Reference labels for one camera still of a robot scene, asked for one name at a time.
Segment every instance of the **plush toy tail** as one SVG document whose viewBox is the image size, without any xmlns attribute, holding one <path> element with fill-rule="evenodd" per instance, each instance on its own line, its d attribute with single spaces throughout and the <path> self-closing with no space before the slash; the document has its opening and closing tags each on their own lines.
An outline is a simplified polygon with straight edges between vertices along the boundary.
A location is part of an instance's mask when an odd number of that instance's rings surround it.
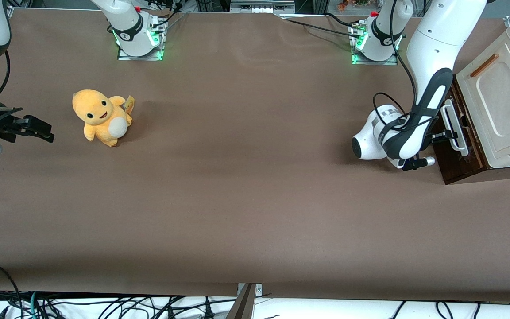
<svg viewBox="0 0 510 319">
<path fill-rule="evenodd" d="M 117 105 L 117 106 L 121 106 L 121 107 L 123 106 L 123 103 L 125 103 L 125 99 L 123 97 L 110 97 L 109 101 L 113 105 Z"/>
<path fill-rule="evenodd" d="M 129 95 L 127 98 L 127 101 L 125 101 L 125 104 L 123 104 L 123 109 L 125 110 L 125 113 L 131 114 L 133 112 L 133 107 L 135 106 L 135 99 Z"/>
</svg>

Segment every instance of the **connector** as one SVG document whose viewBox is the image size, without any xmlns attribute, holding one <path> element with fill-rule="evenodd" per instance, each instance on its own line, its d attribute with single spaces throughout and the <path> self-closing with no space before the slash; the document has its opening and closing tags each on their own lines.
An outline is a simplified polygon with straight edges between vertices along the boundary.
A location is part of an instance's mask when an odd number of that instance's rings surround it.
<svg viewBox="0 0 510 319">
<path fill-rule="evenodd" d="M 206 297 L 206 314 L 204 315 L 205 319 L 214 319 L 215 313 L 212 311 L 212 307 L 210 306 L 210 300 Z"/>
</svg>

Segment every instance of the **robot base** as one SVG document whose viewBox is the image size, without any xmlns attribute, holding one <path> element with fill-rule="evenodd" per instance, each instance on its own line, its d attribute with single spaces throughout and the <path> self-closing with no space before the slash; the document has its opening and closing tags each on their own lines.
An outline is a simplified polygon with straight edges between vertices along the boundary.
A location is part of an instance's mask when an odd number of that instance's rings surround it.
<svg viewBox="0 0 510 319">
<path fill-rule="evenodd" d="M 363 45 L 367 40 L 367 26 L 365 20 L 361 20 L 348 27 L 348 32 L 349 34 L 356 34 L 360 36 L 360 38 L 350 37 L 350 46 L 352 47 L 352 64 L 398 65 L 397 56 L 394 54 L 385 61 L 374 61 L 368 59 L 360 50 L 357 49 L 358 46 Z"/>
<path fill-rule="evenodd" d="M 161 24 L 160 26 L 157 26 L 156 28 L 150 29 L 150 39 L 152 43 L 155 43 L 156 45 L 149 53 L 147 53 L 144 56 L 140 57 L 134 57 L 130 56 L 129 54 L 125 53 L 121 49 L 121 46 L 119 43 L 117 43 L 117 46 L 119 47 L 119 52 L 117 53 L 117 60 L 121 61 L 162 61 L 162 58 L 164 57 L 164 45 L 166 43 L 166 31 L 168 30 L 168 23 L 166 22 L 166 18 L 159 18 L 157 16 L 152 16 L 152 23 L 154 24 Z"/>
</svg>

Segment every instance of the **black cable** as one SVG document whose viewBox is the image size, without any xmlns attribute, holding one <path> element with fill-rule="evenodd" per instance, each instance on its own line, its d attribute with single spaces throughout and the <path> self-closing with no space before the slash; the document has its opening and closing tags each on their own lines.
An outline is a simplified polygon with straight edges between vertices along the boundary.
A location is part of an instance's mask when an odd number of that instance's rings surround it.
<svg viewBox="0 0 510 319">
<path fill-rule="evenodd" d="M 377 117 L 381 120 L 381 123 L 383 123 L 384 125 L 387 125 L 387 123 L 385 123 L 385 121 L 383 120 L 383 118 L 381 117 L 381 114 L 379 113 L 379 110 L 377 109 L 377 101 L 376 101 L 376 98 L 379 96 L 379 95 L 385 95 L 385 97 L 388 97 L 391 101 L 393 101 L 393 103 L 395 103 L 399 109 L 401 109 L 401 112 L 403 113 L 403 115 L 405 115 L 405 111 L 402 109 L 401 105 L 398 103 L 398 101 L 396 101 L 395 99 L 393 99 L 393 97 L 391 97 L 390 95 L 388 95 L 387 93 L 385 92 L 377 92 L 375 93 L 375 95 L 373 96 L 373 107 L 375 108 L 375 113 L 377 113 Z"/>
<path fill-rule="evenodd" d="M 477 303 L 477 307 L 475 308 L 475 312 L 473 313 L 473 319 L 477 319 L 477 315 L 479 314 L 480 309 L 481 309 L 481 303 Z"/>
<path fill-rule="evenodd" d="M 440 312 L 440 304 L 443 303 L 443 305 L 446 307 L 446 310 L 448 311 L 448 315 L 450 315 L 449 318 L 445 317 L 441 312 Z M 438 315 L 440 315 L 440 317 L 442 317 L 442 319 L 454 319 L 454 316 L 452 315 L 452 311 L 450 310 L 450 307 L 448 307 L 448 304 L 443 302 L 443 301 L 437 301 L 436 303 L 436 311 L 438 312 Z"/>
<path fill-rule="evenodd" d="M 4 82 L 1 84 L 0 87 L 0 94 L 4 91 L 5 86 L 7 85 L 7 82 L 9 80 L 9 74 L 11 72 L 11 60 L 9 59 L 9 53 L 7 50 L 5 50 L 5 61 L 7 63 L 7 71 L 5 72 Z"/>
<path fill-rule="evenodd" d="M 206 297 L 206 311 L 204 312 L 205 319 L 214 319 L 215 313 L 212 311 L 212 307 L 210 306 L 210 299 Z"/>
<path fill-rule="evenodd" d="M 344 21 L 340 20 L 337 16 L 334 16 L 333 14 L 331 14 L 330 12 L 326 12 L 326 13 L 324 13 L 324 15 L 331 16 L 332 18 L 334 18 L 334 20 L 336 20 L 337 23 L 342 24 L 343 26 L 347 26 L 347 27 L 350 27 L 350 26 L 352 26 L 352 24 L 359 22 L 359 20 L 354 21 L 354 22 L 344 22 Z"/>
<path fill-rule="evenodd" d="M 109 309 L 109 307 L 113 306 L 114 303 L 118 303 L 121 301 L 121 298 L 117 298 L 116 301 L 114 301 L 113 303 L 110 303 L 107 307 L 105 307 L 105 309 L 100 313 L 100 315 L 98 315 L 97 319 L 100 319 L 102 317 L 102 315 L 104 315 L 104 313 Z"/>
<path fill-rule="evenodd" d="M 13 285 L 13 289 L 15 290 L 15 293 L 17 295 L 17 299 L 19 299 L 19 305 L 21 305 L 21 295 L 19 294 L 19 289 L 17 288 L 17 284 L 15 283 L 15 281 L 13 280 L 13 278 L 11 277 L 11 275 L 3 268 L 0 266 L 0 271 L 2 273 L 4 273 L 4 275 L 8 278 L 9 282 Z M 21 305 L 21 319 L 23 319 L 23 307 Z"/>
<path fill-rule="evenodd" d="M 397 56 L 397 59 L 402 64 L 403 69 L 405 69 L 406 75 L 409 76 L 410 84 L 413 86 L 413 105 L 416 103 L 417 100 L 417 85 L 414 83 L 414 78 L 411 72 L 409 71 L 409 68 L 406 66 L 406 64 L 403 62 L 401 58 L 401 54 L 397 50 L 397 46 L 395 45 L 394 39 L 394 32 L 393 32 L 393 18 L 395 13 L 395 8 L 397 7 L 397 2 L 393 2 L 393 6 L 391 7 L 391 16 L 389 21 L 389 32 L 391 36 L 391 44 L 393 45 L 393 50 L 395 51 L 395 55 Z"/>
<path fill-rule="evenodd" d="M 139 304 L 139 303 L 142 303 L 143 301 L 149 299 L 149 297 L 145 297 L 137 302 L 135 302 L 131 307 L 128 307 L 128 308 L 125 308 L 125 309 L 121 309 L 121 312 L 119 313 L 119 318 L 121 319 L 121 317 L 123 317 L 126 313 L 128 313 L 131 309 L 136 309 L 135 307 Z"/>
<path fill-rule="evenodd" d="M 318 27 L 318 26 L 313 26 L 311 24 L 307 24 L 307 23 L 304 23 L 304 22 L 294 21 L 294 20 L 288 20 L 288 19 L 285 19 L 285 20 L 287 20 L 288 22 L 295 23 L 295 24 L 300 24 L 301 26 L 306 26 L 306 27 L 310 27 L 310 28 L 314 28 L 314 29 L 318 29 L 318 30 L 324 30 L 324 31 L 328 31 L 328 32 L 331 32 L 331 33 L 334 33 L 334 34 L 341 34 L 341 35 L 345 35 L 345 36 L 350 36 L 352 38 L 359 38 L 359 35 L 356 35 L 356 34 L 349 34 L 349 33 L 346 33 L 346 32 L 330 30 L 330 29 L 326 29 L 326 28 L 322 28 L 322 27 Z"/>
<path fill-rule="evenodd" d="M 163 22 L 158 23 L 158 24 L 153 24 L 152 27 L 156 28 L 158 26 L 162 26 L 163 24 L 167 23 L 168 20 L 170 20 L 177 12 L 178 12 L 178 10 L 175 10 L 174 12 L 172 12 L 172 14 L 170 16 L 168 16 L 168 18 L 166 20 L 164 20 Z"/>
<path fill-rule="evenodd" d="M 405 300 L 405 301 L 403 301 L 403 302 L 399 305 L 399 307 L 397 307 L 397 310 L 395 311 L 395 313 L 394 313 L 393 317 L 390 317 L 389 319 L 396 319 L 396 318 L 397 318 L 398 313 L 401 311 L 401 308 L 403 307 L 403 305 L 405 305 L 405 302 L 406 302 L 406 300 Z"/>
</svg>

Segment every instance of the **green led light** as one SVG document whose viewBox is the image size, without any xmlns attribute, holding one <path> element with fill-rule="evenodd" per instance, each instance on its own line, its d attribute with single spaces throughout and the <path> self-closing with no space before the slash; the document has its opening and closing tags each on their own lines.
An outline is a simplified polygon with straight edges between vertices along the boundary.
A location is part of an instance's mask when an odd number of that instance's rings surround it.
<svg viewBox="0 0 510 319">
<path fill-rule="evenodd" d="M 358 40 L 358 45 L 357 45 L 358 49 L 362 50 L 365 47 L 365 42 L 367 41 L 367 38 L 369 38 L 367 36 L 367 32 L 363 32 L 363 35 Z"/>
<path fill-rule="evenodd" d="M 151 36 L 152 32 L 147 32 L 147 36 L 149 37 L 149 40 L 151 41 L 151 45 L 156 45 L 156 41 L 153 40 L 152 36 Z"/>
</svg>

